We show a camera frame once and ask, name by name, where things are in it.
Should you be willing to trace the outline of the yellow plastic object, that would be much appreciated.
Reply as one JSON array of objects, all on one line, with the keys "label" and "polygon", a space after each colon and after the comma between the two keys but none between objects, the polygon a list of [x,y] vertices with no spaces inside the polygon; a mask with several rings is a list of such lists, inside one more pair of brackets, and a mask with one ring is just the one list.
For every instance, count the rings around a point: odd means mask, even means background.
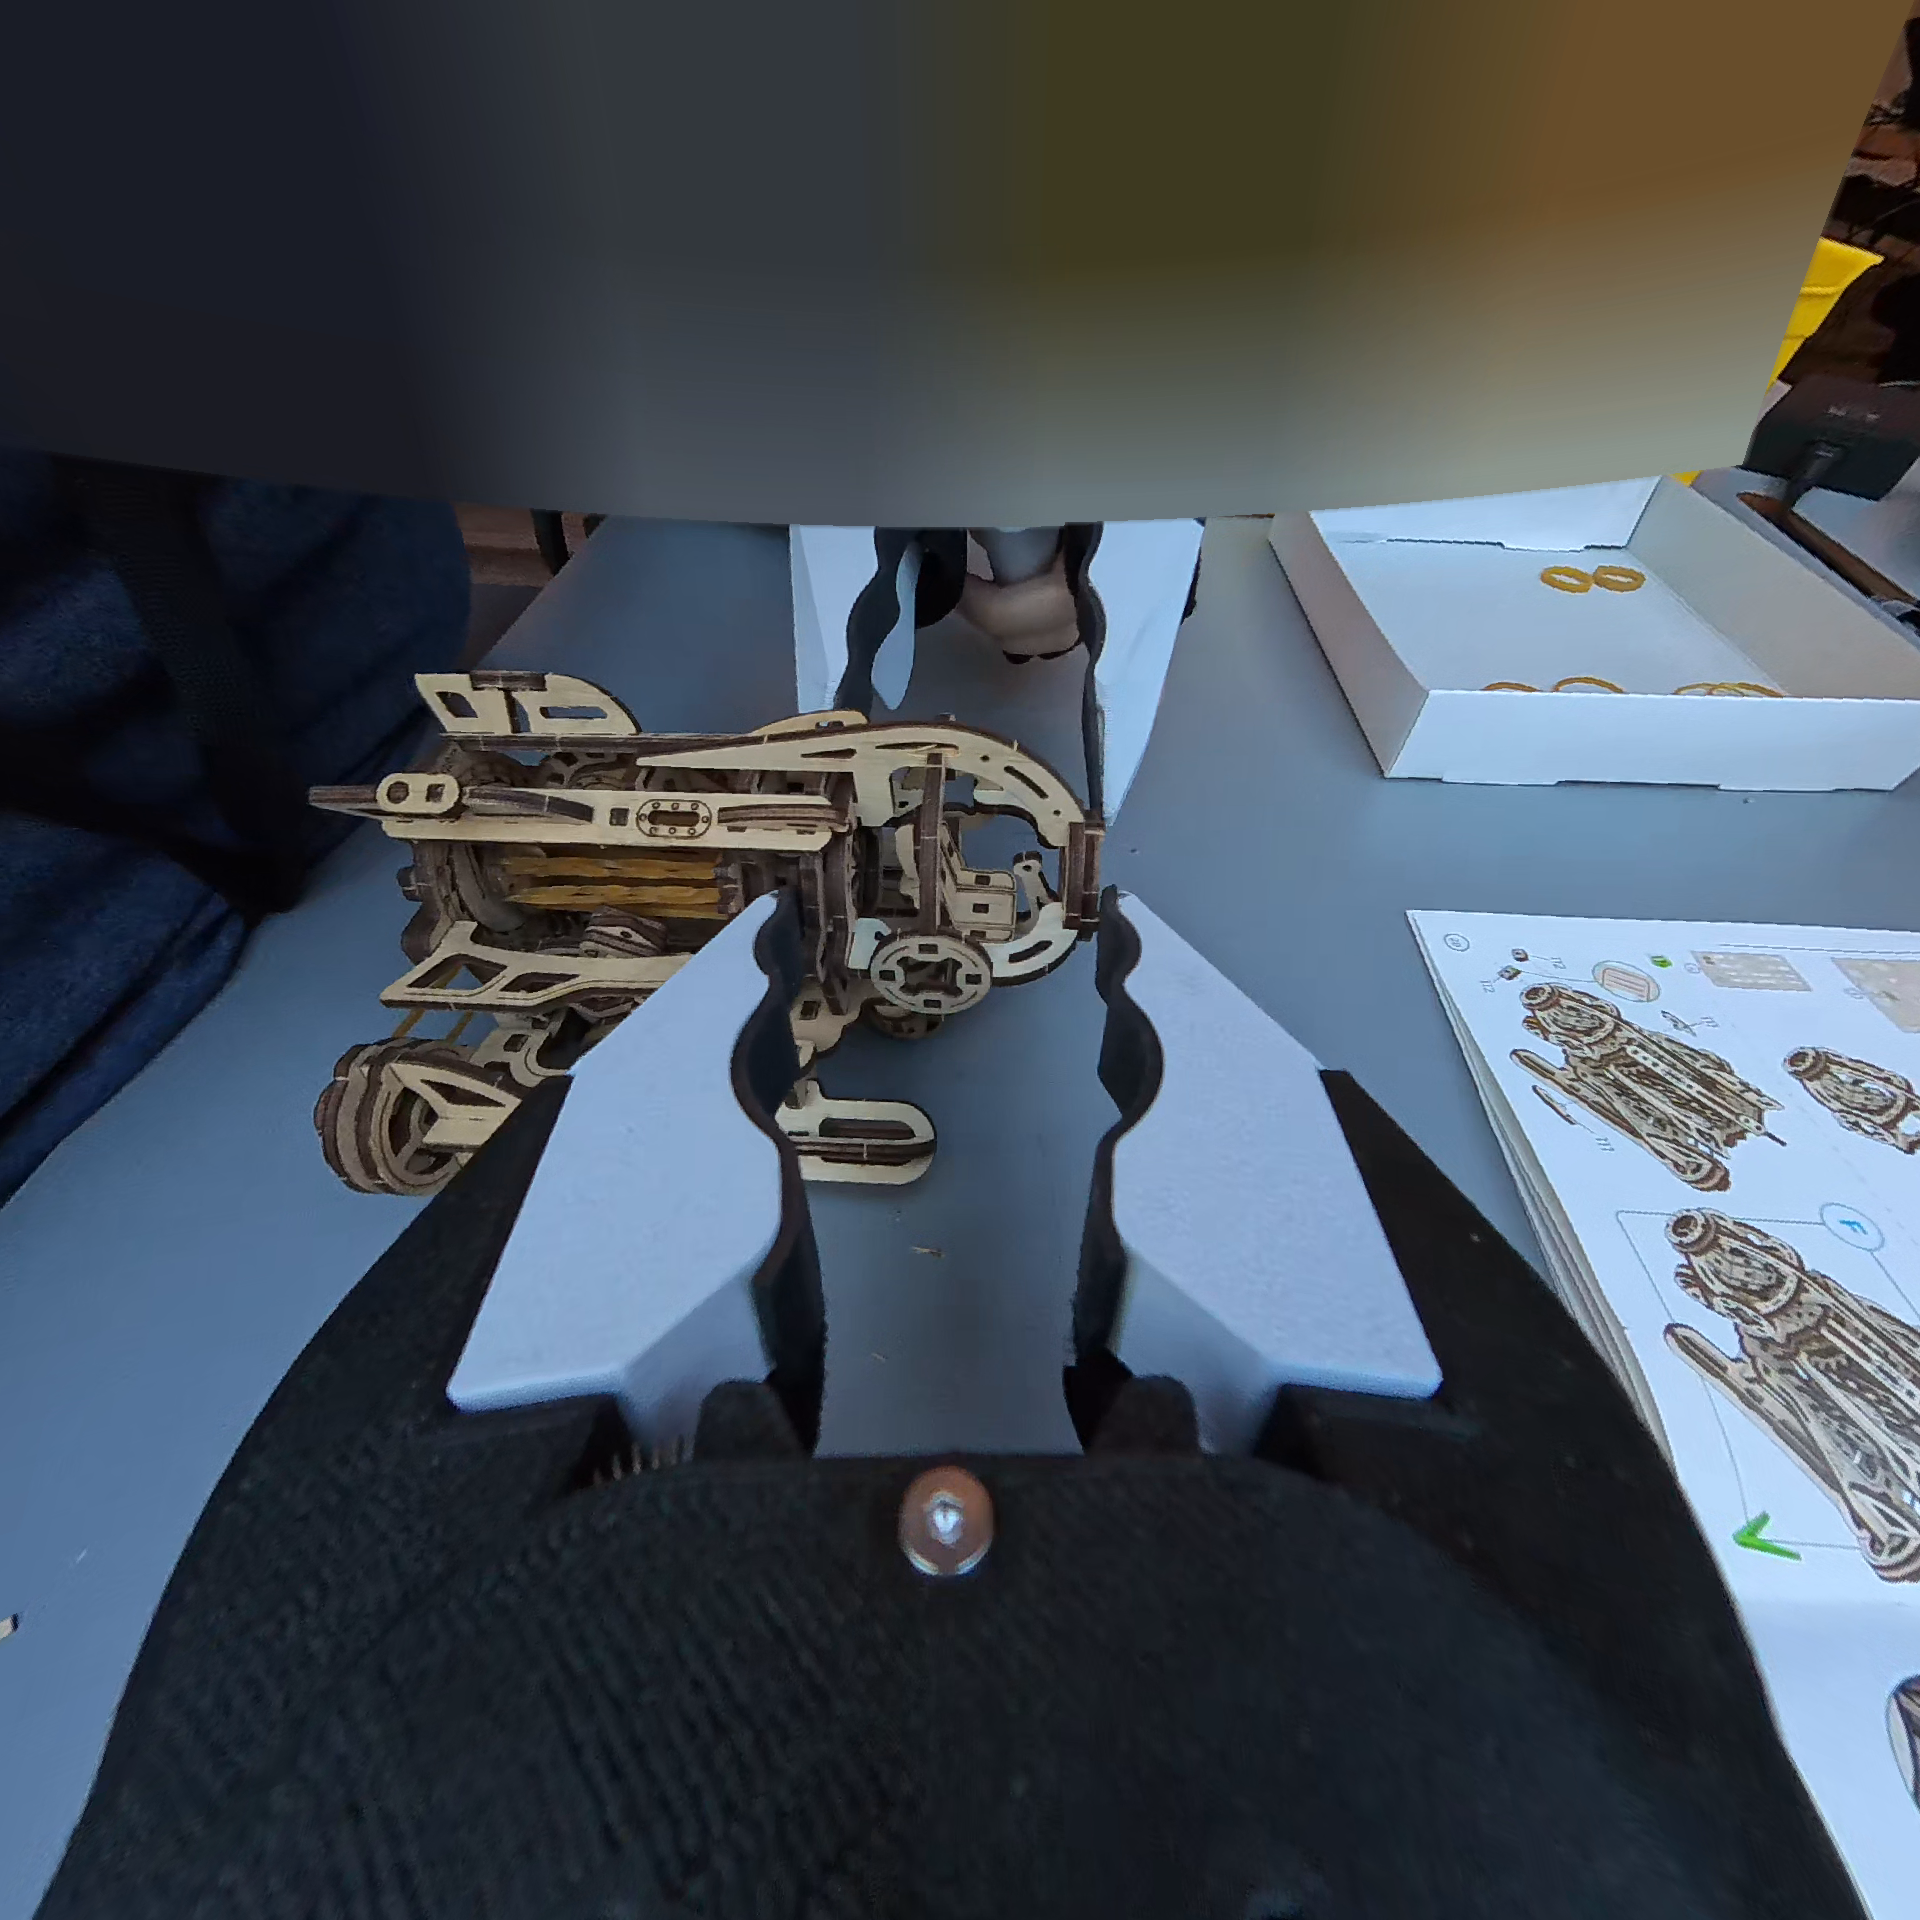
[{"label": "yellow plastic object", "polygon": [[1889,335],[1869,303],[1881,273],[1880,251],[1819,237],[1771,379],[1876,377]]}]

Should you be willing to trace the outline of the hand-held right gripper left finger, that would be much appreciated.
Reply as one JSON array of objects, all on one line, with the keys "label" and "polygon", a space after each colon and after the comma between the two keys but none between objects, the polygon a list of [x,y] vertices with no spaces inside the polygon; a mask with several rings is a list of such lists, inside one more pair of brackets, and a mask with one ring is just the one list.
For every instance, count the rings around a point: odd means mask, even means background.
[{"label": "hand-held right gripper left finger", "polygon": [[725,1381],[769,1381],[803,1450],[825,1294],[796,1147],[792,893],[752,901],[573,1067],[451,1378],[462,1409],[610,1395],[648,1447]]}]

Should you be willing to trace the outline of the white instruction booklet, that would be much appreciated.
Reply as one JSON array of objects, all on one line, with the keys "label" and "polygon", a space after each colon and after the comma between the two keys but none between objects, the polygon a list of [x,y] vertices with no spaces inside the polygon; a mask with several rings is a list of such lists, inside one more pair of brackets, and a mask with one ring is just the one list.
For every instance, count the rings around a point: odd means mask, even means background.
[{"label": "white instruction booklet", "polygon": [[1409,922],[1869,1915],[1917,1915],[1917,937]]}]

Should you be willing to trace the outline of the black device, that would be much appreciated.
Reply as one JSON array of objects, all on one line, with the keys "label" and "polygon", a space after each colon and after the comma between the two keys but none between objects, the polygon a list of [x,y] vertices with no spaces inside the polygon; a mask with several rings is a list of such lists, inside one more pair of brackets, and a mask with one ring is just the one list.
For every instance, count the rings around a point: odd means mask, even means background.
[{"label": "black device", "polygon": [[1795,505],[1812,489],[1880,499],[1916,459],[1916,384],[1808,375],[1760,416],[1741,467],[1782,479]]}]

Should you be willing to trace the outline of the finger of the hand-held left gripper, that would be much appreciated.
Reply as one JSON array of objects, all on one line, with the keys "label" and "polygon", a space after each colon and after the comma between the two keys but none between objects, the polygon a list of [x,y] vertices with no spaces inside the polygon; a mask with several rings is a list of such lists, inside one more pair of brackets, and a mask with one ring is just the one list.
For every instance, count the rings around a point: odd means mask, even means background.
[{"label": "finger of the hand-held left gripper", "polygon": [[922,542],[901,529],[788,527],[797,713],[896,710],[914,672]]},{"label": "finger of the hand-held left gripper", "polygon": [[1172,646],[1193,609],[1203,534],[1201,519],[1073,525],[1073,609],[1088,649],[1088,803],[1109,825],[1146,753]]}]

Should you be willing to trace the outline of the white cardboard box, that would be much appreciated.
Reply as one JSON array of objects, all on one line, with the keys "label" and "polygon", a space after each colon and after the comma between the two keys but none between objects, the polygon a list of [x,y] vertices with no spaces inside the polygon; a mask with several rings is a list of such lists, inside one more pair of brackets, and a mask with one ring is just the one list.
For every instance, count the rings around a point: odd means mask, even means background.
[{"label": "white cardboard box", "polygon": [[[1817,793],[1916,773],[1909,631],[1672,477],[1292,511],[1269,539],[1387,776]],[[1645,584],[1555,591],[1547,565]],[[1626,691],[1552,689],[1582,674]],[[1787,696],[1673,696],[1693,680]]]}]

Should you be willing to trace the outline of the wooden model vehicle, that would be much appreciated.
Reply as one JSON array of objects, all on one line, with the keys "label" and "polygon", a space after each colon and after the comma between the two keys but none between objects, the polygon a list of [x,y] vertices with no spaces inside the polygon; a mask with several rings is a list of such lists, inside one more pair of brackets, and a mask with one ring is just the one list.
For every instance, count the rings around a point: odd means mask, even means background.
[{"label": "wooden model vehicle", "polygon": [[1014,739],[805,710],[648,734],[573,677],[421,674],[438,747],[316,809],[409,847],[409,967],[388,1037],[349,1047],[316,1107],[360,1192],[438,1192],[545,1080],[763,895],[801,911],[797,1083],[776,1118],[816,1184],[901,1186],[934,1154],[901,1098],[824,1091],[852,1023],[923,1039],[1092,930],[1104,823]]}]

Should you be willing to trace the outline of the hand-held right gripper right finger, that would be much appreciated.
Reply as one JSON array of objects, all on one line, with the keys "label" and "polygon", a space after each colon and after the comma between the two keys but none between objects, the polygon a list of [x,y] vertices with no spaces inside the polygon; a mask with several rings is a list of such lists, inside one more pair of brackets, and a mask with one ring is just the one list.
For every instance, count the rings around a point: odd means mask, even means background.
[{"label": "hand-held right gripper right finger", "polygon": [[1086,1450],[1163,1376],[1176,1431],[1251,1454],[1286,1384],[1429,1400],[1442,1368],[1302,1042],[1138,895],[1100,905],[1098,1143],[1066,1395]]}]

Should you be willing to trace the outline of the person's dark blue clothing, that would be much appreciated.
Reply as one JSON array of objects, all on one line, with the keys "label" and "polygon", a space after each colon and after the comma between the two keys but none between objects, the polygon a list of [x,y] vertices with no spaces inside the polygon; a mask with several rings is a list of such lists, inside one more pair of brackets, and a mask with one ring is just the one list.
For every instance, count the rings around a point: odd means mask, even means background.
[{"label": "person's dark blue clothing", "polygon": [[194,1018],[418,743],[452,505],[4,448],[3,1192]]}]

